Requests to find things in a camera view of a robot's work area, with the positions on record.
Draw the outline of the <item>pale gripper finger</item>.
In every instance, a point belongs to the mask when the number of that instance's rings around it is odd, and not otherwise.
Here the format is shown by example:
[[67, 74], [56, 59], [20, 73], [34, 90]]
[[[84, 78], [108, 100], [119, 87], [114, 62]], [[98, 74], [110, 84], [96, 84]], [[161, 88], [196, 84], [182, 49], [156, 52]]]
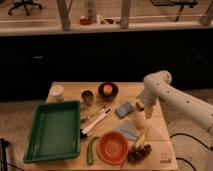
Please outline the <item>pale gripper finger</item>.
[[152, 106], [146, 106], [144, 108], [144, 112], [145, 112], [145, 117], [147, 119], [150, 119], [152, 117], [152, 114], [153, 114], [153, 107]]

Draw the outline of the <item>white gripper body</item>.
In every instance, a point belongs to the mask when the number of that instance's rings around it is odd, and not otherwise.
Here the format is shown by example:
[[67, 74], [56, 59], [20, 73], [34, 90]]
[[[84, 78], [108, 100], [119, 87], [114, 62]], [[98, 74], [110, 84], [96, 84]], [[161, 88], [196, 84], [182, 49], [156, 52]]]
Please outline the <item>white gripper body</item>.
[[157, 96], [151, 93], [147, 88], [144, 88], [136, 97], [136, 108], [139, 111], [151, 111], [156, 101]]

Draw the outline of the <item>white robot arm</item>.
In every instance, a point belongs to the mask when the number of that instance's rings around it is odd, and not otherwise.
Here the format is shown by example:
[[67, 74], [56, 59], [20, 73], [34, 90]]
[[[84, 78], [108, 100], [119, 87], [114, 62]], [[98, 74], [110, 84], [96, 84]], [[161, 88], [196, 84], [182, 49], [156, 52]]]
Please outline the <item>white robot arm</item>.
[[187, 114], [212, 137], [204, 171], [213, 171], [213, 105], [172, 87], [171, 82], [172, 75], [166, 70], [144, 77], [144, 88], [138, 96], [138, 101], [145, 109], [145, 117], [152, 117], [152, 107], [158, 98]]

